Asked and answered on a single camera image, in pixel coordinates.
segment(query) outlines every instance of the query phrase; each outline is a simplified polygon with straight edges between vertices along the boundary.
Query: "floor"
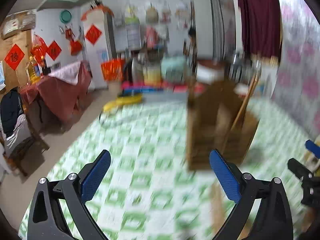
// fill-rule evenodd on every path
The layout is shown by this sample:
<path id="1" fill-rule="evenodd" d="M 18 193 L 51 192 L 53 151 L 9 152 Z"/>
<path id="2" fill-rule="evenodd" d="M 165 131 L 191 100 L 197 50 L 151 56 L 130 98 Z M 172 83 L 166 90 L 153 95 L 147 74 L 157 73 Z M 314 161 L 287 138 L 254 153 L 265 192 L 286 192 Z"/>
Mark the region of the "floor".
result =
<path id="1" fill-rule="evenodd" d="M 38 180 L 48 174 L 72 142 L 100 114 L 102 106 L 107 101 L 114 99 L 117 93 L 118 88 L 116 86 L 109 86 L 109 90 L 93 92 L 93 102 L 81 116 L 81 119 L 69 131 L 63 134 L 47 134 L 44 136 L 44 140 L 50 146 L 48 151 L 43 152 L 41 155 L 34 154 L 37 151 L 30 149 L 22 163 L 28 173 L 28 169 L 33 169 L 29 177 L 24 179 L 17 174 L 6 174 L 4 176 L 0 185 L 0 208 L 13 228 L 19 228 Z"/>

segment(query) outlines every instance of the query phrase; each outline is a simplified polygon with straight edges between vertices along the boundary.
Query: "maroon curtain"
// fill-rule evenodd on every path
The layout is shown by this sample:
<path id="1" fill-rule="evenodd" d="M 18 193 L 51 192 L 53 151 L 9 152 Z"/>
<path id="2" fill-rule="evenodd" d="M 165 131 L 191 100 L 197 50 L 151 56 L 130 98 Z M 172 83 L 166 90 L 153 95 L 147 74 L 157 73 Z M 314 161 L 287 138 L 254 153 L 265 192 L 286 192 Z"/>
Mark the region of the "maroon curtain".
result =
<path id="1" fill-rule="evenodd" d="M 281 56 L 279 0 L 238 0 L 244 52 L 252 58 L 278 65 Z"/>

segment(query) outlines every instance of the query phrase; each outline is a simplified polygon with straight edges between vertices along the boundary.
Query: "red diamond decoration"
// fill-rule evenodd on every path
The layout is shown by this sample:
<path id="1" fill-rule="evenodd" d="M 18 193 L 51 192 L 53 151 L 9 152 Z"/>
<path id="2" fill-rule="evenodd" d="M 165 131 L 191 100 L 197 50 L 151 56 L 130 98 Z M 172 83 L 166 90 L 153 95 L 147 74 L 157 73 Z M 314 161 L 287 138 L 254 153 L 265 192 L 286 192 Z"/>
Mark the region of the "red diamond decoration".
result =
<path id="1" fill-rule="evenodd" d="M 56 43 L 56 41 L 53 41 L 47 50 L 48 55 L 52 58 L 53 61 L 56 60 L 56 58 L 59 56 L 60 52 L 61 52 L 61 48 Z"/>
<path id="2" fill-rule="evenodd" d="M 96 26 L 92 24 L 85 37 L 88 41 L 91 42 L 92 45 L 95 45 L 101 34 L 102 31 L 100 31 Z"/>
<path id="3" fill-rule="evenodd" d="M 17 44 L 14 44 L 7 56 L 4 58 L 4 61 L 9 65 L 10 68 L 16 70 L 23 57 L 23 51 L 19 48 Z"/>

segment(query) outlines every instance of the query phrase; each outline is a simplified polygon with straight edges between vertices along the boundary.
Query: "silver screw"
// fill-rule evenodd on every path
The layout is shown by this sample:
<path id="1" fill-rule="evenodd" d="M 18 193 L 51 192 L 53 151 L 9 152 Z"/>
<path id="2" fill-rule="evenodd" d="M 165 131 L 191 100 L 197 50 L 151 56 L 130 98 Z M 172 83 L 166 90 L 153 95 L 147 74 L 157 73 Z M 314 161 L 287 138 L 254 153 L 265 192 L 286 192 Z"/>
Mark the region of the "silver screw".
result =
<path id="1" fill-rule="evenodd" d="M 68 179 L 74 180 L 76 177 L 77 177 L 77 174 L 71 173 L 71 174 L 68 176 Z"/>
<path id="2" fill-rule="evenodd" d="M 276 184 L 280 184 L 280 183 L 281 183 L 281 179 L 279 179 L 279 178 L 277 178 L 277 177 L 275 177 L 273 180 L 274 180 L 274 182 L 275 182 Z"/>
<path id="3" fill-rule="evenodd" d="M 41 179 L 39 179 L 39 183 L 40 183 L 40 184 L 44 184 L 46 181 L 47 181 L 46 178 L 41 178 Z"/>
<path id="4" fill-rule="evenodd" d="M 251 174 L 250 173 L 245 173 L 245 174 L 243 174 L 243 177 L 245 178 L 245 179 L 252 179 L 252 176 L 251 176 Z"/>

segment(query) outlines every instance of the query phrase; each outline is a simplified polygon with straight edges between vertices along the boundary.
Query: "red tablecloth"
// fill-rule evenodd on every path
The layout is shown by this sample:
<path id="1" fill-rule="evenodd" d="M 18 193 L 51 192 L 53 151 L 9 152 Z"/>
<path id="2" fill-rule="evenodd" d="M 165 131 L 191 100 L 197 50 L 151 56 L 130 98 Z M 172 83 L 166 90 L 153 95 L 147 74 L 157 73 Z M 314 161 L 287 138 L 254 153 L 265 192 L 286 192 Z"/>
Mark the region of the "red tablecloth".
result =
<path id="1" fill-rule="evenodd" d="M 78 84 L 71 85 L 60 79 L 45 76 L 31 86 L 21 88 L 20 95 L 28 106 L 40 94 L 44 103 L 61 121 L 67 122 L 73 113 L 78 98 L 86 95 L 90 85 L 91 75 L 81 63 Z"/>

